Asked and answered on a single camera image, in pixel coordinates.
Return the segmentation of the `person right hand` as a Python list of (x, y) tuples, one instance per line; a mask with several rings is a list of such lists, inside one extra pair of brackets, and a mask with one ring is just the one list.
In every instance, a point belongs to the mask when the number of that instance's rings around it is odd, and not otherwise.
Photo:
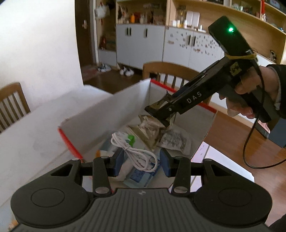
[[(270, 96), (273, 102), (276, 102), (277, 97), (280, 94), (280, 81), (277, 72), (274, 68), (268, 67), (259, 67), (260, 72), (264, 81), (265, 92)], [(262, 89), (262, 81), (260, 76), (257, 74), (254, 68), (250, 68), (247, 73), (241, 78), (241, 82), (235, 87), (235, 92), (242, 95), (246, 93), (251, 93), (260, 87)], [(220, 100), (225, 99), (226, 97), (219, 94)], [(241, 114), (248, 119), (254, 119), (255, 114), (251, 107), (241, 106), (239, 103), (234, 103), (226, 98), (226, 105), (228, 109), (228, 115), (234, 116)]]

